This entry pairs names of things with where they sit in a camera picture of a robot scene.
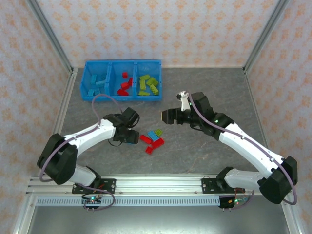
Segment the blue toy brick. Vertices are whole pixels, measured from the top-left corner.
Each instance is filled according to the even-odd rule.
[[[97,85],[97,87],[104,87],[105,86],[105,81],[104,80],[102,80],[102,81],[98,81],[98,82],[96,82],[96,85]]]
[[[117,94],[118,89],[126,80],[122,73],[126,72],[128,77],[133,78],[127,90],[128,96]],[[158,82],[159,94],[154,94],[150,86],[146,87],[149,96],[139,95],[140,77],[149,75]],[[93,97],[88,96],[90,89],[100,90],[101,94],[112,96],[116,101],[160,101],[162,96],[161,61],[160,60],[94,60],[86,61],[80,83],[81,98],[84,101],[92,101]],[[96,102],[111,101],[108,97],[100,96]]]
[[[149,131],[147,134],[150,136],[152,141],[157,141],[159,139],[159,137],[156,135],[156,133],[153,130]]]
[[[98,94],[101,93],[101,91],[100,91],[99,89],[95,89],[95,90],[94,90],[94,93],[95,93],[95,95],[98,95]]]
[[[93,96],[93,94],[94,94],[94,89],[89,89],[88,96]]]
[[[96,84],[96,80],[97,80],[97,76],[96,75],[92,75],[91,76],[91,80],[90,80],[90,84]]]

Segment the cable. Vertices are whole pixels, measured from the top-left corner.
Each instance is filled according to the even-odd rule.
[[[120,142],[119,145],[113,145],[113,144],[109,141],[109,139],[108,139],[108,143],[109,143],[111,146],[118,147],[118,146],[120,146],[120,145],[122,144],[122,141]]]
[[[252,194],[250,195],[249,199],[243,205],[237,206],[237,207],[233,207],[233,208],[228,208],[228,209],[225,209],[225,210],[231,211],[231,210],[238,210],[240,208],[243,208],[244,206],[246,206],[251,201],[253,196],[254,196],[254,190],[252,191]]]
[[[259,149],[262,153],[264,153],[269,159],[273,159],[273,162],[281,169],[281,171],[284,173],[285,177],[287,178],[291,188],[292,188],[292,192],[293,192],[293,202],[290,202],[290,201],[287,201],[287,200],[283,200],[284,202],[290,204],[290,205],[295,205],[297,204],[297,191],[296,191],[296,188],[294,187],[294,184],[292,182],[292,179],[290,178],[290,176],[288,175],[288,173],[286,172],[285,168],[278,162],[276,161],[275,158],[273,158],[270,154],[268,154],[264,149],[262,149],[260,146],[258,146],[255,142],[253,142],[252,140],[250,140],[249,138],[247,137],[244,137],[243,135],[239,134],[239,133],[236,133],[236,132],[233,132],[231,130],[228,130],[228,129],[225,129],[225,128],[222,128],[222,127],[219,127],[218,125],[210,122],[209,120],[207,120],[202,114],[201,112],[197,109],[197,107],[195,106],[195,103],[193,101],[193,98],[192,98],[192,95],[189,95],[189,99],[192,103],[192,106],[195,110],[195,112],[198,114],[198,116],[203,120],[205,121],[206,123],[208,123],[210,126],[212,127],[215,127],[219,130],[222,130],[224,132],[228,132],[230,134],[233,134],[235,136],[238,136],[239,138],[242,138],[246,141],[248,141],[250,144],[252,144],[254,147],[256,147],[257,149]]]
[[[241,191],[243,193],[243,195],[245,197],[247,197],[246,194],[244,193],[244,191],[241,188],[235,188],[235,198],[236,198],[236,195],[237,195],[237,190]]]
[[[97,113],[97,111],[95,110],[94,108],[94,102],[95,100],[99,97],[99,96],[105,96],[105,97],[108,97],[110,100],[112,100],[117,106],[118,108],[120,109],[121,113],[122,113],[122,109],[121,107],[119,106],[119,104],[116,102],[115,99],[113,99],[111,96],[107,95],[107,94],[98,94],[96,95],[93,99],[92,99],[92,102],[91,102],[91,106],[92,106],[92,111],[93,113],[97,116],[97,120],[98,120],[98,125],[95,126],[93,129],[85,132],[85,133],[81,133],[79,135],[76,136],[76,138],[79,138],[79,137],[82,137],[82,136],[85,136],[91,132],[94,132],[96,129],[98,129],[98,126],[101,124],[101,119]],[[64,146],[66,145],[68,142],[74,140],[75,137],[72,137],[72,138],[69,138],[68,140],[64,141],[61,145],[59,145],[47,158],[47,160],[45,161],[44,165],[42,166],[42,169],[40,171],[40,174],[39,174],[39,179],[41,182],[50,182],[50,181],[53,181],[52,179],[43,179],[43,173],[47,167],[47,165],[49,164],[49,162],[51,161],[51,159],[54,157],[54,155]]]
[[[83,187],[83,188],[85,188],[85,189],[90,189],[90,190],[92,190],[92,191],[96,190],[96,191],[102,192],[102,193],[104,193],[104,194],[108,194],[108,195],[110,195],[110,196],[113,198],[113,201],[112,201],[111,204],[109,204],[108,206],[102,206],[102,207],[99,207],[99,208],[96,208],[96,209],[92,209],[93,211],[105,210],[105,209],[107,209],[107,208],[110,208],[110,207],[111,207],[112,205],[114,205],[114,203],[116,202],[115,196],[114,196],[112,193],[110,193],[109,191],[105,191],[105,190],[102,190],[102,189],[91,188],[91,187],[88,187],[88,186],[84,186],[84,185],[82,185],[82,184],[77,184],[77,185],[79,185],[79,186],[81,186],[81,187]],[[87,203],[88,201],[90,201],[90,200],[91,200],[91,199],[85,200],[85,202],[84,202],[84,204],[83,204],[84,209],[86,209],[87,211],[89,210],[89,208],[86,206],[86,203]]]

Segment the red toy brick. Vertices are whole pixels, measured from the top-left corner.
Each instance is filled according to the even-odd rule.
[[[129,78],[129,80],[128,80],[128,85],[129,85],[129,86],[132,85],[132,78]]]
[[[124,91],[122,89],[118,89],[117,93],[119,95],[122,95],[122,96],[128,96],[129,95],[129,93],[127,91]]]
[[[123,89],[123,90],[128,89],[129,86],[130,86],[130,85],[128,84],[128,82],[123,82],[123,83],[121,83],[121,89]]]
[[[152,155],[153,153],[152,147],[147,147],[145,152],[148,153],[149,155]]]
[[[164,142],[164,140],[163,140],[162,138],[159,138],[157,141],[154,141],[154,142],[152,143],[152,148],[153,148],[153,150],[159,148],[159,147],[162,146],[164,143],[165,143],[165,142]]]
[[[153,141],[151,139],[149,139],[147,136],[145,135],[141,135],[140,139],[143,140],[146,144],[151,144]]]

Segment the toy brick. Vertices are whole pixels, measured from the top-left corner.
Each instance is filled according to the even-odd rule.
[[[141,135],[140,139],[143,140],[146,144],[151,144],[153,141],[151,139],[149,139],[147,136],[145,135]]]
[[[128,88],[129,88],[128,82],[123,82],[123,83],[121,83],[121,89],[122,89],[122,90],[126,90],[126,89],[128,89]]]
[[[153,84],[156,87],[158,85],[158,81],[154,77],[152,77],[148,81],[146,81],[146,84],[149,86]]]
[[[160,137],[160,135],[162,134],[162,130],[160,130],[159,128],[156,129],[154,132],[155,132],[156,135],[159,136],[159,137]]]
[[[118,89],[117,93],[121,96],[128,96],[129,93],[127,91],[124,91],[122,89]]]
[[[144,80],[140,80],[140,88],[141,90],[146,90],[146,85]]]
[[[164,140],[163,140],[162,138],[159,138],[157,141],[155,141],[155,142],[152,143],[152,148],[153,148],[153,150],[159,148],[159,147],[162,146],[164,143],[165,143]]]
[[[155,95],[159,95],[158,89],[157,89],[153,84],[151,84],[150,88],[151,88],[151,91],[152,91]]]
[[[153,153],[153,148],[148,146],[148,147],[146,148],[145,152],[148,153],[149,155],[152,155],[152,153]]]
[[[129,85],[129,86],[131,86],[131,85],[132,85],[132,77],[131,77],[131,78],[129,78],[129,80],[128,80],[128,85]]]
[[[153,84],[154,83],[154,80],[155,80],[155,78],[150,78],[148,81],[146,81],[146,84],[148,85],[148,86],[150,86],[151,84]]]
[[[93,96],[93,94],[94,94],[94,89],[89,89],[88,96]]]
[[[91,76],[91,80],[90,80],[90,84],[96,84],[96,80],[97,80],[97,76],[96,75],[92,75]]]
[[[153,130],[149,131],[147,134],[150,136],[152,141],[157,141],[159,139],[159,137],[156,135],[156,133],[154,133]]]
[[[144,76],[141,76],[140,77],[140,80],[147,80],[147,79],[150,79],[150,75],[144,75]]]
[[[140,90],[140,92],[138,94],[139,94],[139,96],[149,96],[150,95],[150,93],[142,91],[142,90]]]
[[[105,81],[104,80],[98,81],[98,82],[96,82],[96,85],[97,85],[97,87],[103,87],[103,86],[105,86]]]
[[[98,95],[98,94],[100,94],[100,93],[101,93],[101,91],[99,90],[99,88],[97,88],[97,89],[94,90],[94,94],[95,94],[95,95]]]

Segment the blue plastic bin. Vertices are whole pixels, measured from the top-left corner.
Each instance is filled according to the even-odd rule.
[[[93,97],[88,96],[88,92],[90,89],[99,88],[102,94],[107,94],[107,90],[105,86],[108,83],[107,75],[109,73],[110,63],[108,61],[90,61],[86,62],[84,67],[81,83],[80,83],[80,93],[82,100],[84,101],[92,101]],[[96,82],[105,80],[105,85],[102,87],[98,87],[96,84],[91,84],[92,75],[96,75]]]
[[[146,85],[145,92],[150,93],[149,96],[139,96],[140,92],[140,77],[144,75],[150,75],[150,77],[154,77],[158,81],[158,85],[156,88],[159,90],[159,95],[154,95],[151,91],[150,87]],[[136,99],[140,101],[159,101],[161,100],[162,95],[162,84],[161,84],[161,64],[159,60],[152,61],[138,61],[137,62],[137,72],[136,72]]]
[[[126,72],[128,78],[123,79],[122,73]],[[96,82],[105,81],[102,87],[92,85],[92,75],[97,75]],[[159,84],[157,89],[159,95],[154,95],[150,87],[146,85],[146,92],[150,92],[149,96],[139,96],[140,91],[139,77],[150,75],[154,77]],[[121,88],[121,83],[128,82],[129,78],[133,78],[132,86],[126,91],[128,96],[120,96],[117,90]],[[99,60],[86,61],[82,79],[80,83],[80,93],[82,100],[92,101],[92,96],[87,96],[89,89],[99,88],[102,94],[112,96],[117,101],[159,101],[162,97],[161,84],[161,61],[160,60]],[[107,97],[98,97],[96,101],[110,101]]]

